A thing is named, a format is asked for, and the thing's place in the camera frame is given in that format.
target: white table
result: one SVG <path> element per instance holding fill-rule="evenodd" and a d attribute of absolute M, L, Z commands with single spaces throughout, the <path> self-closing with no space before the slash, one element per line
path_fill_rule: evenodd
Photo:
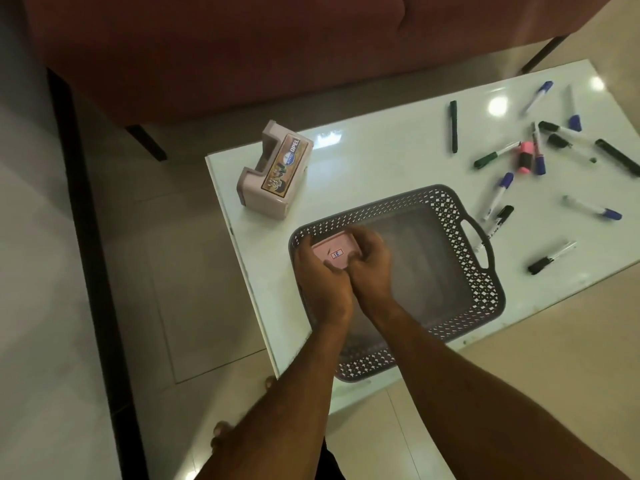
<path fill-rule="evenodd" d="M 553 80 L 554 87 L 530 117 L 520 117 L 546 80 Z M 284 221 L 245 209 L 236 193 L 242 168 L 254 166 L 260 157 L 260 143 L 209 155 L 209 172 L 276 373 L 287 368 L 310 332 L 287 251 L 297 227 L 433 184 L 450 186 L 469 213 L 478 216 L 500 177 L 514 168 L 516 156 L 505 155 L 479 171 L 471 168 L 472 162 L 510 141 L 531 139 L 534 118 L 566 125 L 569 83 L 584 132 L 640 162 L 640 137 L 588 61 L 302 131 L 316 144 L 307 181 Z M 452 100 L 458 101 L 456 155 L 449 151 L 447 108 Z M 451 347 L 486 337 L 640 259 L 640 179 L 598 150 L 593 150 L 596 165 L 576 162 L 567 151 L 545 148 L 547 174 L 517 175 L 507 190 L 502 203 L 515 211 L 492 239 L 506 309 L 500 318 L 452 341 Z M 560 202 L 565 193 L 615 209 L 623 219 L 607 222 L 569 209 Z M 526 265 L 565 238 L 578 241 L 578 249 L 537 276 L 526 272 Z M 331 412 L 400 377 L 393 368 L 353 384 L 334 379 Z"/>

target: gray plastic basket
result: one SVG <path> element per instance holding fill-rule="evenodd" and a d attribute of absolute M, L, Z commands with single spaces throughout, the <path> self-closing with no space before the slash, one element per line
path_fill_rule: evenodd
<path fill-rule="evenodd" d="M 487 268 L 478 263 L 462 229 L 463 220 L 482 239 Z M 289 240 L 291 259 L 303 236 L 311 234 L 315 244 L 356 223 L 382 235 L 393 256 L 394 298 L 439 339 L 453 340 L 504 311 L 506 299 L 491 243 L 452 189 L 433 185 L 302 226 Z M 315 318 L 301 297 L 314 326 Z M 336 377 L 356 382 L 393 366 L 387 344 L 356 304 Z"/>

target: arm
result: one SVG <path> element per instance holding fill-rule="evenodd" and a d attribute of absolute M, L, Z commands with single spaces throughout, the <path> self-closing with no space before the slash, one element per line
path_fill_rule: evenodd
<path fill-rule="evenodd" d="M 315 476 L 353 293 L 347 273 L 313 254 L 309 236 L 297 249 L 294 270 L 318 326 L 276 384 L 216 449 L 198 480 Z"/>
<path fill-rule="evenodd" d="M 627 478 L 530 398 L 430 335 L 391 297 L 391 256 L 380 236 L 352 233 L 363 251 L 350 256 L 354 293 L 456 478 Z"/>

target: hand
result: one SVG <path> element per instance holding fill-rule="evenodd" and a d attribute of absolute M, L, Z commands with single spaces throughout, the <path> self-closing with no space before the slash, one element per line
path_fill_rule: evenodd
<path fill-rule="evenodd" d="M 349 275 L 329 261 L 318 259 L 311 249 L 310 235 L 304 236 L 296 249 L 293 270 L 318 323 L 349 324 L 353 316 Z"/>
<path fill-rule="evenodd" d="M 371 320 L 395 303 L 391 296 L 391 251 L 380 234 L 363 226 L 348 228 L 362 254 L 349 254 L 347 272 L 364 314 Z"/>

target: pink soap box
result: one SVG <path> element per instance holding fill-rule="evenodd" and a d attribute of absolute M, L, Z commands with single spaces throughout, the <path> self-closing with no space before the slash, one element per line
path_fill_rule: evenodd
<path fill-rule="evenodd" d="M 320 241 L 311 246 L 311 249 L 314 250 L 314 254 L 318 256 L 320 261 L 329 261 L 332 265 L 340 269 L 347 267 L 350 252 L 360 252 L 358 243 L 353 236 L 346 231 L 327 237 L 324 241 Z"/>

